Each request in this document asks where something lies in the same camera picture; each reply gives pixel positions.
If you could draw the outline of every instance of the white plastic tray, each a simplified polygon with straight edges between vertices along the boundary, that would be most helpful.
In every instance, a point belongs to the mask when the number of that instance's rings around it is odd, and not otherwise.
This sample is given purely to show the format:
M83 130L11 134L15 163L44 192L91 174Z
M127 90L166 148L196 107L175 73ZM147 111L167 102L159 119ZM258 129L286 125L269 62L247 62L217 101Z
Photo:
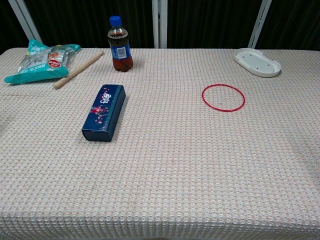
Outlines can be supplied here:
M281 71L281 65L253 48L240 48L234 52L234 60L250 73L259 77L270 78Z

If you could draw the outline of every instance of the snack package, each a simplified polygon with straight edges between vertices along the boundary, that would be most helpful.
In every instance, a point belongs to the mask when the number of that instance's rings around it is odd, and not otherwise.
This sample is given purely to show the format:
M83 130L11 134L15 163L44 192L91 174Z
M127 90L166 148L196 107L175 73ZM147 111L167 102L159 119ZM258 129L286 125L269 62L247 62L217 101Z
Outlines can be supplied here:
M48 47L30 40L28 52L20 63L16 75L7 76L7 84L24 84L45 79L63 78L68 75L68 62L81 47L76 44Z

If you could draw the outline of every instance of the black curtain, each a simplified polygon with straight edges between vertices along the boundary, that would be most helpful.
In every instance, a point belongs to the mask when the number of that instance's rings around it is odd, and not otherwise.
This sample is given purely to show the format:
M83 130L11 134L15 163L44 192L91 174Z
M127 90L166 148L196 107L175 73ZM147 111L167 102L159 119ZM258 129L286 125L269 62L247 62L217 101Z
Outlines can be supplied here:
M0 54L11 48L28 46L28 38L8 0L0 1L0 21L2 25Z
M168 48L247 48L262 0L168 0Z
M257 49L320 51L320 0L274 0Z
M151 0L24 0L47 46L108 48L109 17L119 15L132 48L153 48Z

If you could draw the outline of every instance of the bottle label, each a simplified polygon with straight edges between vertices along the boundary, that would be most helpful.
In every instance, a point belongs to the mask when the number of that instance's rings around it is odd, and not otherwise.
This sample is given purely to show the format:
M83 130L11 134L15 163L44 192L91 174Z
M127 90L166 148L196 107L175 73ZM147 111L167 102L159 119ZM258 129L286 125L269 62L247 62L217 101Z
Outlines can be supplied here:
M131 57L129 44L126 44L123 47L112 46L111 52L114 59L126 59Z

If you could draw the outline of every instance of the blue bottle cap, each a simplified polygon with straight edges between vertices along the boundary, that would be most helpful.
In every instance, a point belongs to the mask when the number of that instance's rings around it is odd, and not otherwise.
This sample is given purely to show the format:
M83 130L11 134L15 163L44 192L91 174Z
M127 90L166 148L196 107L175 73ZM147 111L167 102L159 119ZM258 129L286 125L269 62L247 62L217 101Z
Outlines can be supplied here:
M110 20L111 27L116 27L116 26L121 26L122 25L121 17L119 17L119 16L111 16L109 18L109 20Z

